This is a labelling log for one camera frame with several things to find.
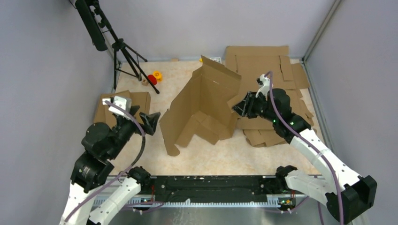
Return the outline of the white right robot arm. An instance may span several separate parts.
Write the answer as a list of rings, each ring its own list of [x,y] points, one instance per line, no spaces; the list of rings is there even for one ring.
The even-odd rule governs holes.
[[[316,135],[311,125],[292,111],[283,89],[267,94],[249,91],[232,110],[250,119],[261,117],[272,123],[275,133],[298,150],[321,173],[315,178],[294,166],[277,169],[275,187],[281,193],[297,190],[328,209],[341,224],[348,224],[373,207],[376,180],[361,176],[342,162]]]

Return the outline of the large cardboard box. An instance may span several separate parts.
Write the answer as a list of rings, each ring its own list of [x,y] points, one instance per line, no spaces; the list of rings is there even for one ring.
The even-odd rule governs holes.
[[[166,152],[175,157],[194,135],[215,145],[233,136],[238,115],[228,101],[238,95],[241,76],[223,64],[201,57],[202,66],[160,119]]]

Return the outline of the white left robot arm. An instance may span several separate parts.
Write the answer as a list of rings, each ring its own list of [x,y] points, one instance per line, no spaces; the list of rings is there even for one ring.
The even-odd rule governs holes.
[[[62,214],[61,225],[107,225],[125,206],[127,201],[136,194],[144,194],[151,186],[150,173],[135,163],[141,158],[146,135],[156,131],[160,112],[139,113],[141,122],[137,122],[134,114],[139,106],[129,108],[116,114],[116,125],[110,127],[104,122],[90,125],[82,139],[85,152],[77,159],[70,178],[69,196]],[[138,155],[122,174],[126,175],[118,189],[98,208],[92,210],[95,197],[115,182],[107,178],[114,165],[111,163],[121,152],[133,134],[142,137]]]

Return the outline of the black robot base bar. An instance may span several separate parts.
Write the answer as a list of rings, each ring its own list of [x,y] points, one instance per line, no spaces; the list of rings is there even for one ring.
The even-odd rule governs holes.
[[[146,201],[164,203],[265,203],[274,196],[293,198],[300,194],[282,188],[275,176],[137,176],[140,195]]]

